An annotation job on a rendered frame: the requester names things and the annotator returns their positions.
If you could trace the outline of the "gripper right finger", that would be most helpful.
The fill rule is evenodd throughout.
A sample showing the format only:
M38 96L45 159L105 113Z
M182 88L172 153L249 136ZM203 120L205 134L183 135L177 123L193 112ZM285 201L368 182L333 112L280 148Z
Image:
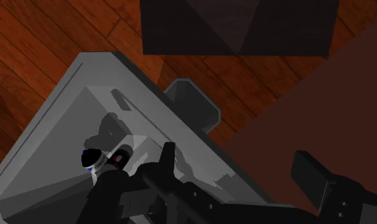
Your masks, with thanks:
M377 193L331 173L307 151L295 152L291 178L320 211L318 224L377 224Z

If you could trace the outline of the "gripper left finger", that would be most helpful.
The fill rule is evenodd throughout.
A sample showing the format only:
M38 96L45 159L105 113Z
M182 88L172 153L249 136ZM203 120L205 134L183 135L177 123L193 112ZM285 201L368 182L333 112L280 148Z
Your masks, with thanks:
M193 182L175 177L175 148L175 143L166 142L158 162L139 167L145 184L167 207L166 224L222 224L222 204Z

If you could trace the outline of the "dark red capped bottle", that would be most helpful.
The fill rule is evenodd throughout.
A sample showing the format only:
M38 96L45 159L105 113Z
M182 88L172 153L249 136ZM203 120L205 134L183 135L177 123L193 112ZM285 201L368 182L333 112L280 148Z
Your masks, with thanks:
M108 162L115 166L117 170L123 170L133 155L133 148L127 144L122 144L110 157Z

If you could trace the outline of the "grey octagonal bin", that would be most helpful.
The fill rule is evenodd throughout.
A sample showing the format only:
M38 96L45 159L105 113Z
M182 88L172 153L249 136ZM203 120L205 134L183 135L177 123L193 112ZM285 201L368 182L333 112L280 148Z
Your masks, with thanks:
M177 111L204 133L221 123L221 109L191 78L176 78L164 93Z

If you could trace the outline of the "white bottle with black cap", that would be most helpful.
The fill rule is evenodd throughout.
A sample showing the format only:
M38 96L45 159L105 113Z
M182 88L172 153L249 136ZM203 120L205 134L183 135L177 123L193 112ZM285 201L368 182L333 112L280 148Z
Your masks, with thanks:
M108 160L107 155L99 149L85 149L81 154L82 166L95 178L98 177Z

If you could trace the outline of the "grey sink basin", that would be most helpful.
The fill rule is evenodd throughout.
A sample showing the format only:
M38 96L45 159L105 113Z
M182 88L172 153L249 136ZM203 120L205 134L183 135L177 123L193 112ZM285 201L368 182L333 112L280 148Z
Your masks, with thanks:
M114 153L127 144L125 170L155 162L177 145L175 176L221 202L275 201L121 52L83 52L71 64L0 164L0 224L75 224L93 186L85 148Z

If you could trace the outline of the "dark robot stand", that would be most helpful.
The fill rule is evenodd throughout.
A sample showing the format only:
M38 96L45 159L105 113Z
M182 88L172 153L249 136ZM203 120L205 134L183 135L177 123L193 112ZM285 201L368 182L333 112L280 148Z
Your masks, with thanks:
M339 0L140 0L148 55L327 56Z

